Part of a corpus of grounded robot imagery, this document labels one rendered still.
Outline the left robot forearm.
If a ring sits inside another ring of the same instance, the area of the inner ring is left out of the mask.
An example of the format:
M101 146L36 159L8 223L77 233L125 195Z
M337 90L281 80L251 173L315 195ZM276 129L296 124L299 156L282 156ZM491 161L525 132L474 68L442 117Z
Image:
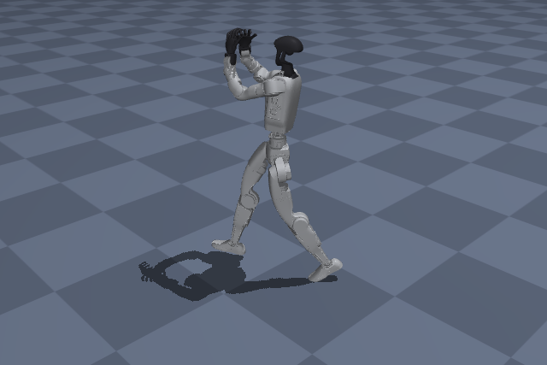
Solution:
M241 86L242 82L241 82L241 79L238 77L238 74L236 72L237 59L236 59L236 64L235 65L232 65L230 63L230 59L231 59L230 56L226 56L224 58L223 73L226 76L226 79L228 81L227 84L228 84L229 90L231 91L231 93L235 97L238 97L243 92L243 87Z

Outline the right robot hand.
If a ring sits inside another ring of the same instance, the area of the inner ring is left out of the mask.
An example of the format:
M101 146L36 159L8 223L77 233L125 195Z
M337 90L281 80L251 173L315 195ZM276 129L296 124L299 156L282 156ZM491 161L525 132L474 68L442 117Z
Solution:
M240 35L238 35L238 32L235 32L237 40L241 38L239 42L239 46L238 46L239 54L241 55L241 50L250 50L250 53L251 53L250 43L251 43L251 40L257 36L257 34L255 33L252 36L250 36L251 34L250 29L248 30L248 33L246 32L246 29L244 29L244 33L242 33L242 30L239 30L239 34Z

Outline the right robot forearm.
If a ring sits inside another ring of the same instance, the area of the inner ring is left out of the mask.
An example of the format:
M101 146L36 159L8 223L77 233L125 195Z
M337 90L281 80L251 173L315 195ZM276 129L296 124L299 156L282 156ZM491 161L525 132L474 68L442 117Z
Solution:
M252 74L257 72L260 67L264 68L250 55L250 50L241 50L240 61L247 67L247 69Z

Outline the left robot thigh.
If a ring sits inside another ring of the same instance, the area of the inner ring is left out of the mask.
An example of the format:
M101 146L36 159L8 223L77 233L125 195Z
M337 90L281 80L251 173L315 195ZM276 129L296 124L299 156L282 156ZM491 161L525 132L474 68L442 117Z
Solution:
M291 180L289 163L285 163L285 159L282 157L274 158L274 165L268 169L270 195L280 217L293 229L293 221L295 219L304 218L309 224L309 218L303 212L294 213L292 211L293 202L290 188L286 183L287 180Z

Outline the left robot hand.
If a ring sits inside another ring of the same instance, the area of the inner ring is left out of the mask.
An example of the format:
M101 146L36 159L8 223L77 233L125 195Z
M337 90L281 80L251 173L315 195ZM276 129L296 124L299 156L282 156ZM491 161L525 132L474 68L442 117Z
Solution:
M236 64L236 59L237 59L237 55L234 54L235 53L235 50L237 49L237 44L240 42L241 38L239 38L237 40L237 37L235 35L235 32L238 32L239 33L239 30L244 30L244 29L241 29L241 28L236 28L236 29L232 29L230 32L227 33L226 35L226 54L225 54L225 57L226 56L230 56L231 59L230 59L230 63L232 65L235 65Z

